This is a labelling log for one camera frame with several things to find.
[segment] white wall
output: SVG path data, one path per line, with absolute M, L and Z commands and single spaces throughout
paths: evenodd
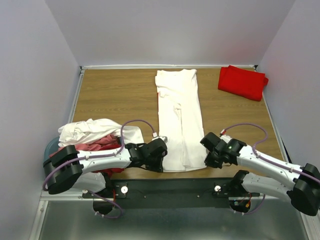
M 81 66 L 258 64 L 294 0 L 46 0 Z
M 319 12 L 319 0 L 297 0 L 258 69 L 269 78 L 265 97 L 292 161 L 320 169 Z
M 43 0 L 2 1 L 0 33 L 0 239 L 26 240 L 79 66 Z

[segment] crumpled white cloth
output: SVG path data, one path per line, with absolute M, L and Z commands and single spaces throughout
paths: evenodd
M 95 141 L 114 134 L 120 137 L 121 125 L 107 118 L 68 123 L 58 129 L 59 147 L 75 144 L 92 144 Z M 144 142 L 142 132 L 137 126 L 123 128 L 124 143 L 141 144 Z
M 185 172 L 206 167 L 207 151 L 198 98 L 197 70 L 157 71 L 159 136 L 166 136 L 165 172 Z

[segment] pink cloth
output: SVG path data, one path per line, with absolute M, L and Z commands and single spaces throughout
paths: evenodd
M 77 151 L 102 151 L 102 150 L 110 150 L 110 149 L 117 149 L 120 148 L 121 145 L 118 143 L 117 138 L 109 134 L 104 136 L 103 138 L 91 143 L 79 143 L 75 145 L 75 149 Z M 49 157 L 51 158 L 57 152 L 59 152 L 63 147 L 60 147 L 58 151 L 52 153 Z M 113 173 L 121 173 L 124 169 L 123 168 L 109 168 L 109 169 L 102 169 L 99 171 L 95 171 L 94 173 L 107 173 L 111 178 Z
M 102 151 L 102 150 L 112 149 L 109 147 L 111 145 L 118 145 L 118 142 L 117 142 L 117 138 L 114 135 L 109 134 L 90 144 L 86 144 L 86 143 L 76 144 L 75 149 L 78 151 Z M 53 155 L 55 155 L 57 152 L 59 152 L 63 148 L 64 147 L 59 147 L 58 151 L 50 154 L 49 157 L 51 158 Z

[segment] metal frame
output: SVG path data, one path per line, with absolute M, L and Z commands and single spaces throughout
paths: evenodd
M 113 65 L 94 65 L 82 66 L 82 70 L 86 69 L 204 69 L 204 68 L 222 68 L 228 67 L 229 64 L 113 64 Z M 254 65 L 234 65 L 238 68 L 254 68 Z
M 81 89 L 81 85 L 82 85 L 82 81 L 83 81 L 83 77 L 86 69 L 181 69 L 181 68 L 188 69 L 188 68 L 221 68 L 221 67 L 227 67 L 227 66 L 229 65 L 175 65 L 175 64 L 172 64 L 172 65 L 171 64 L 166 64 L 166 65 L 163 65 L 163 64 L 162 65 L 157 65 L 157 64 L 126 65 L 124 64 L 123 65 L 122 64 L 122 65 L 81 66 L 79 81 L 78 81 L 76 93 L 73 99 L 72 107 L 70 110 L 68 122 L 70 123 L 73 120 L 78 97 L 79 97 L 79 92 Z M 254 68 L 254 65 L 235 65 L 235 66 L 239 68 Z M 264 100 L 273 130 L 274 130 L 282 157 L 285 162 L 289 162 L 279 131 L 270 113 L 270 109 L 266 101 L 265 94 L 262 93 L 262 96 L 263 96 L 263 100 Z M 56 196 L 49 195 L 47 192 L 42 192 L 29 240 L 39 239 L 49 201 L 92 201 L 92 199 L 82 198 L 82 191 L 80 190 L 68 190 Z M 303 221 L 309 240 L 319 240 L 320 239 L 320 213 L 318 213 L 318 215 L 315 217 L 308 216 L 301 213 L 301 217 L 302 217 L 302 221 Z

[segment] white knob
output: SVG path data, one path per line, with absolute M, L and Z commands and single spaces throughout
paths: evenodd
M 219 185 L 215 186 L 214 187 L 214 191 L 215 192 L 219 192 L 221 190 L 221 187 Z
M 121 192 L 122 192 L 123 194 L 126 194 L 126 193 L 128 192 L 127 186 L 123 186 L 123 187 L 121 188 Z

